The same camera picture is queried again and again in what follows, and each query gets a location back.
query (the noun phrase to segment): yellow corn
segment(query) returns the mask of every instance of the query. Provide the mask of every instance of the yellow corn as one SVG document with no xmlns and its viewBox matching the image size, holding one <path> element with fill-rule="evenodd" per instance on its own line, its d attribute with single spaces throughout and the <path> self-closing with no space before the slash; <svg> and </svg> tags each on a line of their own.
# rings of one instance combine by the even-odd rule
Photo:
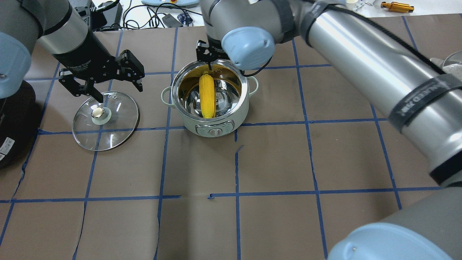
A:
<svg viewBox="0 0 462 260">
<path fill-rule="evenodd" d="M 199 78 L 199 97 L 201 98 L 201 111 L 203 118 L 215 117 L 215 85 L 213 78 L 204 74 Z"/>
</svg>

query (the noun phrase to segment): cable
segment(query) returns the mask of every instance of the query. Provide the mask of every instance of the cable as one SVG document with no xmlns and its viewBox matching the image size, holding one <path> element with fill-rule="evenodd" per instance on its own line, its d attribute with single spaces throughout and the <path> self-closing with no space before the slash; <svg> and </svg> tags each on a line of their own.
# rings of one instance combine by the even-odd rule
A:
<svg viewBox="0 0 462 260">
<path fill-rule="evenodd" d="M 103 26 L 103 27 L 99 27 L 99 28 L 96 28 L 94 29 L 93 31 L 110 31 L 110 30 L 113 30 L 113 29 L 127 29 L 127 30 L 132 30 L 132 28 L 128 28 L 128 27 L 124 27 L 124 26 Z"/>
<path fill-rule="evenodd" d="M 128 11 L 128 10 L 130 9 L 130 7 L 132 6 L 132 1 L 133 1 L 133 0 L 130 0 L 130 4 L 128 5 L 128 8 L 127 8 L 127 9 L 123 12 L 123 14 L 122 14 L 122 25 L 124 25 L 124 26 L 125 26 L 125 24 L 123 24 L 123 21 L 125 21 L 125 17 L 126 17 L 126 15 L 127 15 L 127 11 Z"/>
<path fill-rule="evenodd" d="M 136 27 L 133 26 L 133 25 L 129 25 L 128 22 L 135 22 L 135 23 L 136 23 Z M 128 26 L 132 27 L 132 29 L 141 29 L 140 24 L 139 24 L 137 21 L 135 21 L 135 20 L 128 20 L 128 21 L 125 23 L 125 25 L 126 25 L 127 27 L 128 27 Z"/>
<path fill-rule="evenodd" d="M 191 12 L 191 13 L 195 13 L 195 14 L 198 14 L 198 15 L 201 15 L 201 16 L 202 16 L 202 14 L 200 14 L 200 13 L 198 13 L 198 12 L 194 12 L 194 11 L 191 11 L 191 10 L 188 10 L 188 9 L 184 9 L 184 8 L 182 8 L 181 6 L 178 6 L 178 5 L 172 4 L 172 3 L 162 3 L 162 4 L 158 5 L 158 6 L 152 6 L 152 5 L 138 5 L 138 6 L 133 6 L 133 7 L 131 7 L 131 4 L 132 4 L 132 1 L 130 1 L 130 5 L 128 6 L 128 9 L 124 12 L 124 14 L 123 14 L 123 16 L 122 16 L 122 20 L 123 20 L 123 23 L 122 23 L 122 24 L 123 24 L 124 26 L 126 26 L 126 27 L 130 26 L 131 29 L 141 29 L 141 28 L 143 28 L 144 26 L 146 26 L 147 24 L 150 24 L 150 26 L 151 26 L 151 23 L 152 23 L 152 19 L 153 19 L 153 18 L 155 18 L 155 24 L 154 24 L 154 26 L 151 26 L 151 28 L 158 28 L 159 24 L 161 24 L 161 25 L 165 28 L 164 23 L 163 23 L 162 20 L 158 17 L 158 14 L 166 15 L 166 14 L 163 13 L 163 12 L 161 12 L 161 13 L 158 12 L 158 11 L 159 11 L 159 8 L 161 8 L 161 7 L 162 7 L 162 8 L 169 8 L 169 9 L 178 9 L 178 10 L 182 10 L 184 14 L 186 14 L 186 12 Z M 146 22 L 143 26 L 140 26 L 140 25 L 139 25 L 136 21 L 134 21 L 134 20 L 126 20 L 127 15 L 128 15 L 128 13 L 129 13 L 131 10 L 133 10 L 133 9 L 135 9 L 135 8 L 138 8 L 138 7 L 142 7 L 142 6 L 147 6 L 148 8 L 151 9 L 151 11 L 154 12 L 154 16 L 151 16 L 151 18 L 148 20 L 148 22 Z M 130 21 L 135 22 L 135 23 L 137 24 L 137 27 L 135 27 L 135 26 L 133 26 L 133 25 L 129 25 L 128 22 L 130 22 Z"/>
<path fill-rule="evenodd" d="M 149 14 L 149 17 L 152 17 L 152 14 L 151 14 L 151 11 L 149 9 L 149 7 L 146 7 L 146 10 L 147 10 L 147 13 Z M 154 27 L 154 25 L 152 24 L 152 18 L 149 19 L 149 27 Z"/>
<path fill-rule="evenodd" d="M 107 11 L 113 7 L 115 7 L 118 3 L 120 2 L 120 0 L 114 0 L 114 2 L 108 4 L 107 6 L 104 6 L 104 7 L 101 7 L 99 9 L 96 9 L 95 11 L 93 12 L 104 12 L 104 11 Z"/>
<path fill-rule="evenodd" d="M 244 77 L 251 77 L 251 76 L 257 75 L 257 74 L 260 73 L 264 68 L 266 68 L 266 66 L 268 66 L 268 64 L 269 64 L 269 62 L 271 61 L 272 58 L 273 58 L 273 56 L 271 56 L 271 58 L 269 58 L 269 60 L 265 63 L 265 65 L 263 65 L 260 69 L 258 69 L 257 71 L 255 71 L 255 72 L 252 73 L 252 74 L 244 74 L 243 72 L 241 72 L 242 76 L 244 76 Z"/>
<path fill-rule="evenodd" d="M 421 60 L 423 63 L 427 64 L 430 66 L 433 70 L 435 70 L 439 74 L 446 74 L 442 69 L 440 69 L 436 64 L 432 63 L 427 57 L 425 57 L 423 54 L 421 54 L 419 51 L 414 49 L 414 47 L 410 46 L 407 44 L 405 41 L 403 41 L 401 38 L 390 32 L 389 30 L 383 28 L 381 25 L 377 24 L 376 22 L 372 21 L 371 19 L 368 19 L 358 13 L 355 13 L 351 10 L 347 10 L 345 8 L 341 8 L 338 6 L 334 5 L 329 5 L 327 6 L 327 9 L 334 10 L 334 11 L 339 11 L 339 12 L 344 12 L 347 14 L 350 14 L 370 25 L 372 25 L 374 28 L 378 29 L 379 31 L 385 33 L 388 37 L 392 38 L 394 41 L 399 43 L 402 47 L 410 51 L 412 54 L 414 54 L 419 60 Z"/>
<path fill-rule="evenodd" d="M 152 7 L 157 7 L 157 10 L 161 7 L 161 6 L 164 6 L 163 8 L 169 8 L 169 9 L 179 9 L 179 10 L 182 10 L 183 12 L 190 12 L 190 13 L 195 13 L 195 14 L 198 14 L 200 16 L 202 16 L 201 13 L 198 13 L 198 12 L 194 12 L 194 11 L 191 11 L 191 10 L 188 10 L 188 9 L 185 9 L 181 6 L 178 6 L 176 4 L 172 4 L 172 3 L 162 3 L 158 6 L 152 6 Z"/>
</svg>

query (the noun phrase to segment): cooking pot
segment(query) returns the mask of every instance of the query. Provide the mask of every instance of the cooking pot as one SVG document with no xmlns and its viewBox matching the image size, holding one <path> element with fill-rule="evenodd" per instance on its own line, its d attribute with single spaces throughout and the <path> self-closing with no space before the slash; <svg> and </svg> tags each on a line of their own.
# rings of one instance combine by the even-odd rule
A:
<svg viewBox="0 0 462 260">
<path fill-rule="evenodd" d="M 249 111 L 249 98 L 258 91 L 255 77 L 244 77 L 231 62 L 216 60 L 212 70 L 205 62 L 192 62 L 182 68 L 173 80 L 172 86 L 162 91 L 161 100 L 175 108 L 182 116 L 184 126 L 203 137 L 219 137 L 237 129 Z M 215 117 L 203 118 L 199 96 L 199 78 L 207 73 L 215 85 Z M 256 88 L 249 92 L 248 79 L 255 81 Z M 164 100 L 170 91 L 171 103 Z"/>
</svg>

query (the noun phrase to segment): grid line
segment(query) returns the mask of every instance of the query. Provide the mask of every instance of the grid line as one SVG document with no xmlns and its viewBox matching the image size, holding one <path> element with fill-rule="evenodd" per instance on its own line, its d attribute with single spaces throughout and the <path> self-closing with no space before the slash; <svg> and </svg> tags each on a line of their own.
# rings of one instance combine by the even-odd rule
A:
<svg viewBox="0 0 462 260">
<path fill-rule="evenodd" d="M 330 124 L 330 123 L 351 123 L 351 122 L 375 122 L 378 121 L 387 121 L 386 118 L 357 118 L 357 119 L 332 119 L 332 120 L 310 120 L 308 121 L 309 124 Z M 243 123 L 240 126 L 247 127 L 247 126 L 263 126 L 263 125 L 288 125 L 288 124 L 305 124 L 305 121 L 287 121 L 287 122 L 262 122 L 262 123 Z M 135 131 L 152 131 L 152 130 L 166 130 L 166 127 L 144 127 L 144 128 L 137 128 Z M 170 130 L 177 130 L 177 129 L 186 129 L 184 126 L 171 126 L 169 127 Z M 96 134 L 99 132 L 106 133 L 106 132 L 124 132 L 124 131 L 131 131 L 128 128 L 122 129 L 103 129 L 103 130 L 89 130 L 89 131 L 77 131 L 77 134 Z M 39 135 L 71 135 L 71 131 L 63 131 L 63 132 L 49 132 L 42 129 L 38 131 Z"/>
<path fill-rule="evenodd" d="M 408 187 L 397 188 L 399 192 L 418 192 L 418 191 L 437 191 L 441 187 Z M 317 195 L 317 194 L 346 194 L 346 193 L 375 193 L 375 192 L 394 192 L 393 188 L 384 189 L 353 189 L 353 190 L 314 190 L 314 191 L 285 191 L 285 192 L 241 192 L 240 197 L 254 197 L 254 196 L 283 196 L 283 195 Z M 211 193 L 207 199 L 215 199 L 221 197 L 234 197 L 236 193 Z"/>
<path fill-rule="evenodd" d="M 295 56 L 295 65 L 297 66 L 298 88 L 300 91 L 300 98 L 302 101 L 303 117 L 305 118 L 306 138 L 308 141 L 308 150 L 310 153 L 310 163 L 311 163 L 311 173 L 313 175 L 313 185 L 314 185 L 315 191 L 318 192 L 319 189 L 318 189 L 318 185 L 316 181 L 315 168 L 313 164 L 313 146 L 311 145 L 310 123 L 308 121 L 308 115 L 306 113 L 305 99 L 303 96 L 303 88 L 302 88 L 302 79 L 300 76 L 300 67 L 298 65 L 298 55 L 297 55 L 297 47 L 295 46 L 295 40 L 292 40 L 292 47 L 293 47 L 293 53 Z M 324 232 L 324 220 L 322 219 L 321 199 L 319 197 L 319 193 L 316 193 L 316 207 L 318 211 L 319 229 L 321 232 L 321 240 L 322 240 L 322 249 L 324 251 L 324 258 L 327 259 L 328 252 L 327 252 L 326 234 Z"/>
<path fill-rule="evenodd" d="M 170 85 L 173 84 L 173 79 L 175 77 L 175 56 L 176 56 L 176 42 L 178 40 L 178 27 L 175 28 L 175 39 L 173 42 L 173 57 L 172 57 L 172 67 L 170 71 Z M 171 115 L 171 107 L 167 110 L 167 123 L 165 124 L 165 143 L 164 143 L 164 156 L 162 158 L 162 174 L 160 178 L 160 189 L 159 189 L 159 204 L 157 209 L 157 221 L 159 223 L 158 229 L 158 237 L 157 237 L 157 245 L 156 245 L 156 253 L 154 254 L 154 260 L 157 260 L 158 256 L 158 247 L 159 247 L 159 239 L 160 239 L 160 219 L 162 216 L 162 199 L 164 195 L 164 182 L 165 182 L 165 169 L 167 166 L 167 148 L 169 143 L 169 130 L 170 130 L 170 115 Z"/>
<path fill-rule="evenodd" d="M 56 75 L 58 74 L 58 70 L 59 70 L 59 65 L 60 63 L 58 62 L 58 64 L 56 65 L 56 70 L 55 70 L 55 74 L 54 74 L 54 78 L 56 78 Z M 42 119 L 43 119 L 43 116 L 45 115 L 45 109 L 47 108 L 47 105 L 48 105 L 48 100 L 50 99 L 50 95 L 51 95 L 51 91 L 53 89 L 53 84 L 55 83 L 55 80 L 53 79 L 50 83 L 50 87 L 48 88 L 48 92 L 47 92 L 47 97 L 45 99 L 45 102 L 43 103 L 43 108 L 42 108 L 42 113 L 40 115 L 40 120 L 39 122 L 42 122 Z M 30 156 L 32 155 L 32 151 L 34 149 L 34 146 L 37 142 L 37 138 L 38 138 L 38 131 L 37 133 L 35 134 L 35 137 L 34 137 L 34 141 L 32 141 L 32 145 L 30 146 L 30 150 L 29 150 L 29 153 L 27 155 L 27 158 L 26 160 L 24 161 L 22 167 L 21 167 L 21 178 L 19 179 L 19 182 L 18 182 L 18 185 L 16 186 L 16 189 L 14 190 L 14 193 L 13 195 L 11 196 L 11 199 L 13 199 L 13 197 L 16 195 L 16 193 L 18 192 L 18 189 L 19 189 L 19 186 L 21 185 L 21 183 L 23 182 L 24 180 L 24 176 L 25 176 L 25 170 L 26 170 L 26 167 L 27 167 L 27 163 L 29 162 L 29 159 L 30 159 Z"/>
<path fill-rule="evenodd" d="M 162 199 L 180 198 L 181 195 L 164 195 Z M 160 196 L 128 196 L 128 197 L 89 197 L 89 198 L 21 198 L 13 200 L 0 200 L 0 204 L 6 203 L 41 203 L 41 202 L 84 202 L 87 201 L 118 201 L 118 200 L 152 200 L 160 199 Z"/>
<path fill-rule="evenodd" d="M 122 43 L 122 36 L 123 36 L 123 31 L 121 31 L 120 35 L 119 35 L 119 42 L 117 44 L 117 50 L 115 51 L 115 56 L 116 57 L 119 56 L 120 45 Z M 113 80 L 109 81 L 109 86 L 108 86 L 107 91 L 111 90 L 112 81 Z M 108 99 L 104 102 L 104 106 L 107 106 L 107 103 L 108 103 Z M 101 135 L 102 134 L 103 134 L 103 126 L 100 125 L 99 126 L 99 131 L 98 131 L 98 138 L 96 140 L 96 146 L 95 146 L 96 151 L 93 154 L 93 161 L 91 162 L 90 174 L 88 176 L 87 189 L 85 191 L 84 214 L 83 214 L 83 217 L 82 217 L 82 226 L 81 226 L 81 229 L 80 229 L 80 235 L 79 235 L 79 239 L 77 240 L 77 245 L 75 247 L 74 254 L 72 255 L 72 260 L 75 260 L 77 258 L 77 251 L 79 249 L 80 240 L 82 238 L 82 233 L 84 231 L 86 207 L 87 207 L 87 204 L 88 204 L 88 197 L 89 197 L 89 194 L 90 194 L 91 182 L 93 180 L 93 174 L 94 174 L 94 171 L 95 171 L 95 165 L 96 165 L 96 160 L 97 160 L 97 156 L 98 156 L 98 147 L 99 147 L 99 142 L 101 141 Z"/>
<path fill-rule="evenodd" d="M 307 64 L 307 65 L 299 65 L 299 68 L 314 68 L 314 67 L 331 67 L 330 64 Z M 272 66 L 272 67 L 265 67 L 264 69 L 282 69 L 282 68 L 296 68 L 297 66 Z M 162 74 L 172 74 L 172 71 L 161 71 L 161 72 L 145 72 L 145 75 L 162 75 Z M 52 78 L 32 78 L 32 79 L 24 79 L 25 81 L 40 81 L 40 80 L 57 80 L 58 77 L 54 76 Z"/>
<path fill-rule="evenodd" d="M 53 75 L 53 79 L 52 79 L 52 81 L 50 83 L 50 87 L 48 88 L 47 97 L 45 99 L 45 102 L 43 103 L 42 113 L 40 115 L 40 120 L 39 120 L 40 122 L 42 121 L 43 115 L 45 114 L 45 109 L 47 107 L 48 100 L 49 100 L 50 94 L 51 94 L 51 90 L 53 89 L 53 84 L 55 82 L 54 78 L 56 78 L 56 75 L 58 74 L 59 65 L 60 65 L 60 63 L 58 62 L 58 64 L 56 65 L 55 74 Z M 21 185 L 22 181 L 24 180 L 25 169 L 27 167 L 27 163 L 29 162 L 30 156 L 31 156 L 32 151 L 34 149 L 34 146 L 35 146 L 35 144 L 37 142 L 37 138 L 38 138 L 38 131 L 34 136 L 34 140 L 32 141 L 32 145 L 30 146 L 30 150 L 29 150 L 29 153 L 27 155 L 27 158 L 26 158 L 26 160 L 24 161 L 24 163 L 23 163 L 23 165 L 21 167 L 21 178 L 19 179 L 18 185 L 16 186 L 16 188 L 15 188 L 15 190 L 13 192 L 13 195 L 11 196 L 11 198 L 9 200 L 11 202 L 11 206 L 10 206 L 10 210 L 8 211 L 8 215 L 6 216 L 5 225 L 3 226 L 3 230 L 2 230 L 1 235 L 0 235 L 0 246 L 1 246 L 2 242 L 3 242 L 3 237 L 5 235 L 6 229 L 8 227 L 8 222 L 10 220 L 11 213 L 13 211 L 14 202 L 12 202 L 12 200 L 13 200 L 14 196 L 16 195 L 16 193 L 18 192 L 19 186 Z"/>
<path fill-rule="evenodd" d="M 415 44 L 414 37 L 412 37 L 411 30 L 409 29 L 409 26 L 407 25 L 406 17 L 401 16 L 401 18 L 403 19 L 404 26 L 405 26 L 405 28 L 407 30 L 407 34 L 409 34 L 409 37 L 411 38 L 412 45 L 413 45 L 414 49 L 417 50 L 417 45 Z"/>
<path fill-rule="evenodd" d="M 6 216 L 5 224 L 3 225 L 3 229 L 0 235 L 0 246 L 3 242 L 3 237 L 5 236 L 6 227 L 8 226 L 8 222 L 10 222 L 11 213 L 13 212 L 14 202 L 11 202 L 10 209 L 8 210 L 8 215 Z"/>
<path fill-rule="evenodd" d="M 400 199 L 398 190 L 396 189 L 395 177 L 393 175 L 393 170 L 391 169 L 390 160 L 388 158 L 387 147 L 385 145 L 385 141 L 382 136 L 382 131 L 380 130 L 380 124 L 379 124 L 379 121 L 377 120 L 377 114 L 376 114 L 376 111 L 373 105 L 371 105 L 371 110 L 372 110 L 372 114 L 374 115 L 374 118 L 376 119 L 375 125 L 377 128 L 378 137 L 380 139 L 380 145 L 382 146 L 383 155 L 385 157 L 385 162 L 387 163 L 388 174 L 390 175 L 391 185 L 393 187 L 393 192 L 395 193 L 396 203 L 398 205 L 398 209 L 402 210 L 401 199 Z"/>
<path fill-rule="evenodd" d="M 235 181 L 236 181 L 236 243 L 237 243 L 237 260 L 241 260 L 241 213 L 239 205 L 239 151 L 242 149 L 241 145 L 234 154 L 235 163 Z"/>
</svg>

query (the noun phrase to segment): black device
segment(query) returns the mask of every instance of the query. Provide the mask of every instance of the black device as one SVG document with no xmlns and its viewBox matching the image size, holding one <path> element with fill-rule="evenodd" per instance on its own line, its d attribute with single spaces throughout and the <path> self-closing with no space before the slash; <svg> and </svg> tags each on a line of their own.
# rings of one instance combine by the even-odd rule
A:
<svg viewBox="0 0 462 260">
<path fill-rule="evenodd" d="M 32 86 L 23 81 L 12 96 L 0 99 L 0 168 L 8 166 L 37 133 L 40 108 Z"/>
<path fill-rule="evenodd" d="M 91 0 L 70 0 L 69 2 L 91 30 L 120 24 L 122 18 L 122 5 L 120 3 L 117 3 L 115 7 L 104 12 L 92 12 L 92 10 L 96 9 L 96 6 Z M 112 3 L 112 1 L 102 3 L 98 5 L 98 8 L 108 6 Z"/>
<path fill-rule="evenodd" d="M 167 14 L 166 16 L 162 17 L 162 21 L 169 28 L 183 27 L 183 25 L 180 22 L 178 22 L 178 20 L 175 19 L 175 17 L 173 17 L 171 14 Z"/>
</svg>

